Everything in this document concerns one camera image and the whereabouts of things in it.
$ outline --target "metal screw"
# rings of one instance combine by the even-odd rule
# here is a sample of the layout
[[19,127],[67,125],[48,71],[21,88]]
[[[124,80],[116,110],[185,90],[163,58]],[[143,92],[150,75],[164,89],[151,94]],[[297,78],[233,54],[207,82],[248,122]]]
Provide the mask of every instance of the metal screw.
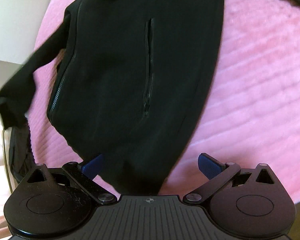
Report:
[[114,195],[109,193],[103,193],[98,197],[98,199],[102,202],[110,202],[114,199]]
[[191,193],[186,196],[186,199],[189,201],[199,201],[202,197],[199,194]]

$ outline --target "jacket pocket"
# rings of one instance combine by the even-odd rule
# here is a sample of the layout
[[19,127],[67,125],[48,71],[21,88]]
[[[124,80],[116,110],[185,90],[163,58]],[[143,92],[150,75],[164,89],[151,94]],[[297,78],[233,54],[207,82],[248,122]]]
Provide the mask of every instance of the jacket pocket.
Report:
[[153,61],[153,40],[154,40],[154,19],[146,22],[145,27],[145,47],[146,47],[146,84],[143,94],[143,116],[149,114],[150,99],[154,80]]

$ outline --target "pink blanket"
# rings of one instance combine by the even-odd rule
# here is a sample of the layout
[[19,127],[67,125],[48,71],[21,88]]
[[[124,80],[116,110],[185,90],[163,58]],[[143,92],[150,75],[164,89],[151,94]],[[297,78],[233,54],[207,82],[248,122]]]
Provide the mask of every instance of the pink blanket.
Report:
[[[72,1],[51,0],[36,47]],[[57,61],[35,73],[38,89],[29,114],[35,160],[49,167],[80,161],[46,117]],[[293,1],[226,0],[212,90],[162,194],[183,196],[207,181],[197,167],[201,152],[243,168],[268,163],[293,201],[300,201],[300,7]],[[118,196],[100,177],[95,181]]]

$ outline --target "pink ribbed fabric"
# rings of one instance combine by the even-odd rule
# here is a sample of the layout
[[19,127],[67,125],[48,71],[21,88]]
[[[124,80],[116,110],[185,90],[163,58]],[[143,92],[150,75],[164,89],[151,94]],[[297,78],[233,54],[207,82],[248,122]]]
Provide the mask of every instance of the pink ribbed fabric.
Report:
[[[58,27],[72,1],[51,0],[36,47]],[[35,73],[38,89],[29,114],[34,157],[49,167],[80,161],[46,117],[55,65],[56,60]],[[211,93],[162,194],[183,196],[207,181],[197,167],[201,152],[243,168],[268,163],[293,201],[300,201],[300,7],[293,1],[225,1]],[[100,177],[95,181],[118,196]]]

